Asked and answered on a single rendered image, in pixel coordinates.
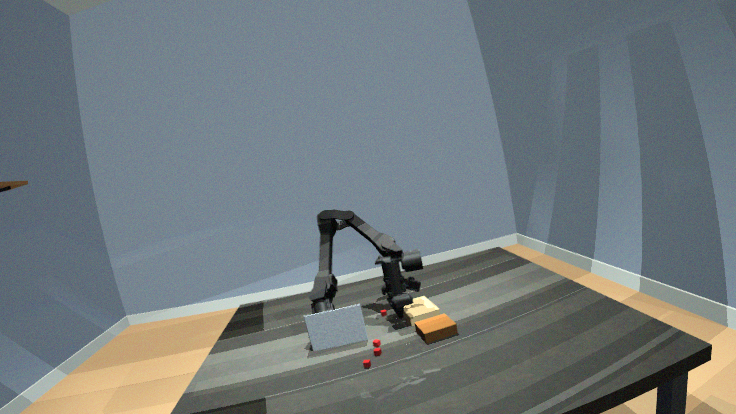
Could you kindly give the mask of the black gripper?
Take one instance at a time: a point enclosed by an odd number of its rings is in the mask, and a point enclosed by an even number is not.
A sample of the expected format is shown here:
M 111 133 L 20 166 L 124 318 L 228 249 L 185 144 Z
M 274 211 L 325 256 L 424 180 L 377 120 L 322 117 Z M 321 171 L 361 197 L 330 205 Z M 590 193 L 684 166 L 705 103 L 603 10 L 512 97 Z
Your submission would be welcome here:
M 387 298 L 388 303 L 400 319 L 403 318 L 404 306 L 414 303 L 413 298 L 409 294 L 402 293 L 406 291 L 402 289 L 403 277 L 401 275 L 402 273 L 393 277 L 384 277 L 383 280 L 386 285 L 382 288 L 382 293 L 386 295 L 387 292 L 389 295 L 389 298 Z

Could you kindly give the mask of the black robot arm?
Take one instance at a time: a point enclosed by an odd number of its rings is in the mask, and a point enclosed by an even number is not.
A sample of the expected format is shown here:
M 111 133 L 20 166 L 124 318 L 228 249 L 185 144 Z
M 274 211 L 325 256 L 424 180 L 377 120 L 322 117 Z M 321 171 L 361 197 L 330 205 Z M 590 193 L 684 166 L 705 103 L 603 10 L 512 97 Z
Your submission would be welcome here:
M 392 237 L 376 231 L 352 211 L 323 210 L 317 214 L 317 225 L 320 233 L 319 272 L 315 277 L 313 288 L 308 294 L 313 302 L 311 304 L 313 314 L 335 310 L 332 301 L 336 296 L 336 291 L 338 292 L 338 280 L 332 274 L 331 268 L 332 243 L 336 230 L 351 226 L 370 241 L 382 255 L 382 257 L 378 256 L 375 264 L 382 265 L 384 277 L 401 274 L 399 261 L 401 261 L 402 268 L 406 272 L 423 269 L 418 249 L 403 253 L 402 248 L 396 244 Z M 403 277 L 402 289 L 405 289 L 404 291 L 408 289 L 419 292 L 420 285 L 421 282 L 415 281 L 414 277 L 409 276 L 407 279 Z

